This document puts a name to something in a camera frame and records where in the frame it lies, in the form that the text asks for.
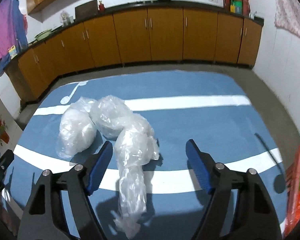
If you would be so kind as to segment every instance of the gray floor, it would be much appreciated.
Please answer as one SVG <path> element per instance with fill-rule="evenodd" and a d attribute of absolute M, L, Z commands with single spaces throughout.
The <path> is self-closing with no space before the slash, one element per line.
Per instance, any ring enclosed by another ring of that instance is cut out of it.
<path fill-rule="evenodd" d="M 248 69 L 202 64 L 134 66 L 95 71 L 93 73 L 84 73 L 62 78 L 51 88 L 50 91 L 71 82 L 84 81 L 93 78 L 173 69 L 211 71 L 232 77 L 248 95 L 253 106 L 259 112 L 264 123 L 268 127 L 270 134 L 280 149 L 284 167 L 287 169 L 293 163 L 294 153 L 300 144 L 299 132 L 277 97 L 253 71 Z M 39 104 L 29 105 L 20 113 L 17 122 L 21 128 L 27 125 L 38 106 Z"/>

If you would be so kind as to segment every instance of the metal screw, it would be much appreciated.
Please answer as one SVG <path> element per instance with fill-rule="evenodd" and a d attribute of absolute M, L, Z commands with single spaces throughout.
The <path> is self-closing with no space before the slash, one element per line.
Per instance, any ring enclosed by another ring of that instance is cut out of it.
<path fill-rule="evenodd" d="M 215 167 L 216 167 L 218 170 L 223 170 L 223 169 L 224 169 L 224 164 L 223 164 L 223 163 L 216 163 L 216 164 L 215 164 Z"/>
<path fill-rule="evenodd" d="M 80 171 L 80 170 L 83 169 L 83 166 L 82 166 L 82 164 L 77 164 L 77 165 L 74 166 L 74 169 L 75 169 L 76 171 Z"/>
<path fill-rule="evenodd" d="M 43 176 L 48 176 L 50 174 L 50 170 L 45 170 L 42 172 Z"/>
<path fill-rule="evenodd" d="M 257 171 L 253 168 L 250 168 L 249 173 L 252 174 L 252 175 L 255 175 L 255 174 L 257 174 Z"/>

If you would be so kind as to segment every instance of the countertop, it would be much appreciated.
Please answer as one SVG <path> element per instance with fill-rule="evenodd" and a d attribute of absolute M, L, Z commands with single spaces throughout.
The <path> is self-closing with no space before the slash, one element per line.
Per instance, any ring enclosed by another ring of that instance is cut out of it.
<path fill-rule="evenodd" d="M 129 10 L 129 9 L 132 9 L 132 8 L 141 8 L 141 7 L 197 8 L 197 9 L 204 9 L 204 10 L 213 11 L 213 12 L 221 12 L 221 13 L 229 14 L 229 15 L 232 15 L 234 17 L 239 17 L 239 18 L 242 18 L 242 19 L 245 19 L 245 18 L 250 19 L 249 17 L 226 11 L 223 7 L 216 6 L 216 5 L 211 5 L 211 4 L 206 4 L 206 3 L 200 3 L 200 2 L 183 1 L 183 0 L 172 0 L 172 1 L 168 1 L 168 2 L 161 2 L 161 1 L 157 1 L 157 0 L 132 2 L 132 3 L 125 3 L 125 4 L 120 4 L 120 5 L 108 7 L 104 10 L 104 12 L 99 12 L 97 15 L 92 15 L 90 17 L 86 17 L 84 19 L 81 19 L 80 21 L 74 20 L 73 24 L 70 24 L 70 25 L 65 26 L 65 27 L 58 27 L 48 37 L 46 37 L 46 38 L 44 38 L 40 41 L 37 41 L 36 43 L 33 43 L 33 44 L 29 45 L 28 49 L 35 48 L 36 46 L 44 43 L 46 40 L 58 35 L 62 31 L 66 30 L 66 29 L 68 29 L 68 28 L 70 28 L 70 27 L 72 27 L 76 24 L 79 24 L 79 23 L 82 23 L 82 22 L 85 22 L 87 20 L 94 19 L 94 18 L 97 18 L 97 17 L 102 17 L 102 16 L 105 16 L 105 15 L 113 14 L 113 13 L 116 13 L 116 12 L 125 11 L 125 10 Z M 262 18 L 260 18 L 260 20 L 254 20 L 254 19 L 250 19 L 250 20 L 252 20 L 253 22 L 255 22 L 255 23 L 257 23 L 261 26 L 264 25 L 264 19 L 262 19 Z M 25 52 L 27 52 L 28 49 L 20 52 L 11 61 L 17 60 Z"/>

